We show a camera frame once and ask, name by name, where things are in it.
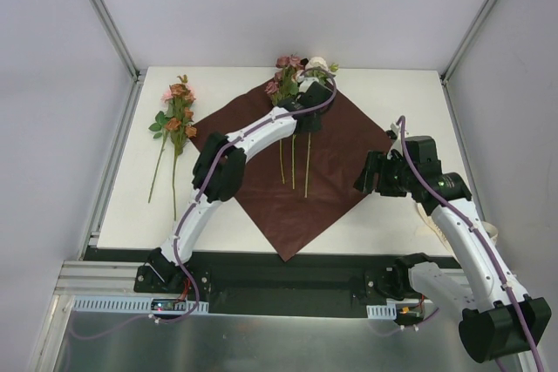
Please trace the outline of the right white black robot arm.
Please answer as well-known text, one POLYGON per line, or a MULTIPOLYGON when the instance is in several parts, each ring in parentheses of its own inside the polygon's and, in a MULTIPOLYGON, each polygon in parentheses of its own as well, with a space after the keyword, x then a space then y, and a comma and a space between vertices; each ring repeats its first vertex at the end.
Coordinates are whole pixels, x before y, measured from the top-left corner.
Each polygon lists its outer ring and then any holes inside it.
POLYGON ((466 352, 478 363, 530 352, 541 365, 537 345, 551 308, 514 277, 483 227, 465 181, 442 171, 434 139, 399 139, 389 152, 368 152, 354 187, 365 194, 411 197, 446 238, 469 284, 463 288, 429 256, 409 254, 377 280, 380 294, 398 301, 420 294, 433 301, 453 316, 466 352))

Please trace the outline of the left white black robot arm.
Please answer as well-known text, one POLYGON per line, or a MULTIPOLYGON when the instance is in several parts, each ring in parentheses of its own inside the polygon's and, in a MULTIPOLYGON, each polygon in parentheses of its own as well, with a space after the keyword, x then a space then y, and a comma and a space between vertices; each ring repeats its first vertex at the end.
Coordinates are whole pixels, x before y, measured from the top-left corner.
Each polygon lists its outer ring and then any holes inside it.
POLYGON ((310 127, 331 108, 336 95, 335 82, 328 87, 311 78, 303 82, 302 93, 283 100, 250 125, 226 135, 210 134, 194 164, 187 210, 140 266, 136 281, 153 279, 167 293, 182 287, 184 275, 192 281, 185 263, 215 211, 241 189, 246 164, 270 145, 310 127))

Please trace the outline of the dark red wrapping cloth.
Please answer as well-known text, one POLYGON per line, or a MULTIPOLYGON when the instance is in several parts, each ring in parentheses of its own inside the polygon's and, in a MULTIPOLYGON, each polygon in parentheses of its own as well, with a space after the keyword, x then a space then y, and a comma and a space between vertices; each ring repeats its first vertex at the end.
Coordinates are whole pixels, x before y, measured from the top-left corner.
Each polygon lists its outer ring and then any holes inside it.
POLYGON ((391 140, 342 92, 311 133, 309 196, 304 197, 308 133, 296 136, 296 190, 291 186, 291 139, 284 139, 286 184, 279 165, 279 142, 246 165, 236 202, 283 260, 291 259, 333 226, 364 195, 353 184, 368 151, 387 152, 391 140))

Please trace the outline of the light pink rose stem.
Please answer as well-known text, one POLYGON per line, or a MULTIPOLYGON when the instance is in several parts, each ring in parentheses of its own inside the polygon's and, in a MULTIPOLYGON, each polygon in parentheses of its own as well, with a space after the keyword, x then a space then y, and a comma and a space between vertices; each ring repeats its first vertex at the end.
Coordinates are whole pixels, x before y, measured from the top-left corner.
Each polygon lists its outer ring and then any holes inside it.
POLYGON ((291 137, 291 186, 296 190, 296 134, 291 137))

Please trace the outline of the white rose stem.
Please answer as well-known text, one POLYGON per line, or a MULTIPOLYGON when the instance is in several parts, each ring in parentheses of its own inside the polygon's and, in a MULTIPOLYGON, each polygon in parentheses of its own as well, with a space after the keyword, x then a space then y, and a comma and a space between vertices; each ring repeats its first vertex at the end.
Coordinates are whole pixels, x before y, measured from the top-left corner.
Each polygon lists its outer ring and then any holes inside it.
MULTIPOLYGON (((306 64, 304 69, 304 74, 300 75, 300 82, 305 78, 315 78, 319 79, 319 75, 327 77, 326 72, 336 72, 337 68, 334 69, 334 65, 327 65, 327 62, 322 57, 312 57, 306 64)), ((308 134, 307 138, 307 152, 306 152, 306 166, 305 166, 305 178, 304 178, 304 197, 309 196, 309 184, 310 184, 310 152, 311 152, 311 134, 308 134)))

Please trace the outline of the small pink rose stem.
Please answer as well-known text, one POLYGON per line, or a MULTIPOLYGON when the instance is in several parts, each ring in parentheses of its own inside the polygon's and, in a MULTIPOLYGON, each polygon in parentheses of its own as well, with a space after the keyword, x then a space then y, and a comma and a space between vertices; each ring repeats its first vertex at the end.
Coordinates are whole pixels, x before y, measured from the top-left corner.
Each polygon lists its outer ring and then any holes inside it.
POLYGON ((161 97, 161 102, 164 105, 164 109, 157 112, 157 114, 154 117, 154 122, 148 127, 148 130, 153 134, 153 139, 161 140, 160 150, 158 152, 158 157, 156 160, 155 168, 153 171, 153 177, 150 185, 148 201, 147 201, 148 203, 152 201, 153 190, 158 176, 158 171, 160 168, 160 161, 162 158, 162 154, 165 151, 165 146, 166 146, 167 136, 168 136, 167 123, 170 121, 174 113, 174 111, 172 110, 173 99, 174 97, 171 92, 171 89, 168 88, 161 97))

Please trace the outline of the orange brown rose stem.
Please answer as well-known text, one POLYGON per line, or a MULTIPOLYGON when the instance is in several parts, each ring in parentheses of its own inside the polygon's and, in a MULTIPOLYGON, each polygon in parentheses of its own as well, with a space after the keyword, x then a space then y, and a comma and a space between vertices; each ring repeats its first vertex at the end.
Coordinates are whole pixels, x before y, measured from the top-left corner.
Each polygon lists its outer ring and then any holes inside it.
POLYGON ((169 86, 170 99, 167 100, 167 123, 165 125, 174 146, 172 170, 174 220, 177 220, 178 217, 175 185, 178 158, 183 153, 187 142, 197 136, 197 128, 194 126, 194 111, 192 110, 196 98, 188 84, 188 76, 179 75, 178 79, 178 83, 169 86))

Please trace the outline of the mauve rose stem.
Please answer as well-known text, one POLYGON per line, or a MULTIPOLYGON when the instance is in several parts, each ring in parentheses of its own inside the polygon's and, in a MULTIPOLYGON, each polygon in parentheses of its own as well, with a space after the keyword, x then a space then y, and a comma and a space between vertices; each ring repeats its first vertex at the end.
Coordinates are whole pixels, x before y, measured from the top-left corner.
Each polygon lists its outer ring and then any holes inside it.
MULTIPOLYGON (((296 55, 281 56, 276 60, 274 78, 265 87, 265 93, 273 106, 277 106, 285 99, 295 98, 299 92, 298 77, 301 75, 305 64, 303 59, 296 55)), ((282 183, 286 184, 283 162, 283 143, 279 140, 279 165, 282 183)))

